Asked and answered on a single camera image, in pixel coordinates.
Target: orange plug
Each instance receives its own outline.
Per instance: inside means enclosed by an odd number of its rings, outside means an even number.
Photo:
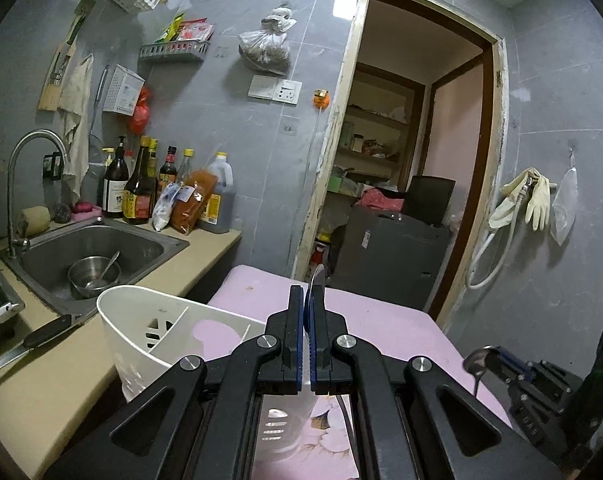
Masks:
[[[321,88],[315,90],[315,96],[312,98],[312,104],[320,110],[325,110],[330,104],[330,92]]]

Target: plastic jug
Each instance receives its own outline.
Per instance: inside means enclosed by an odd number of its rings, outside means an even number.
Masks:
[[[197,227],[215,234],[227,233],[232,222],[232,208],[235,204],[235,186],[232,168],[226,162],[227,154],[217,152],[217,157],[208,166],[208,171],[217,175],[217,184],[206,204],[206,209],[197,221]]]

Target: silver screw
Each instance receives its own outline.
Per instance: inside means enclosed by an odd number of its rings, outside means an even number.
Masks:
[[[277,338],[274,335],[262,335],[257,339],[257,344],[261,346],[261,348],[272,348],[277,344]]]
[[[201,359],[199,359],[196,355],[187,355],[186,357],[182,357],[179,361],[179,366],[181,366],[181,369],[186,370],[187,372],[197,370],[200,364]]]
[[[418,372],[427,372],[433,367],[433,363],[428,357],[415,357],[412,361],[412,366]]]
[[[341,346],[341,348],[352,348],[357,344],[357,339],[350,334],[342,334],[337,338],[337,344]]]

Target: beige countertop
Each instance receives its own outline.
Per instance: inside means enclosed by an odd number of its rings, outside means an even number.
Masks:
[[[241,236],[236,230],[215,235],[200,229],[185,236],[171,228],[163,234],[190,245],[137,285],[175,296],[186,294]],[[5,246],[1,240],[0,249]],[[56,314],[2,261],[0,270],[26,304],[9,349]],[[46,352],[32,352],[0,370],[0,439],[30,478],[40,478],[57,458],[115,376],[99,314]]]

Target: rubber glove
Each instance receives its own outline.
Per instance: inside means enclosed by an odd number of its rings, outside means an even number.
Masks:
[[[533,231],[543,231],[550,220],[550,181],[539,173],[537,184],[533,188],[528,207],[526,208],[526,224],[533,220]]]
[[[517,202],[517,196],[523,185],[526,183],[526,179],[531,174],[536,174],[534,168],[528,168],[527,170],[521,171],[515,179],[511,182],[502,186],[501,193],[505,195],[502,203],[499,204],[492,215],[488,219],[488,225],[492,230],[497,230],[510,224],[513,221],[513,213],[515,212],[515,203]]]

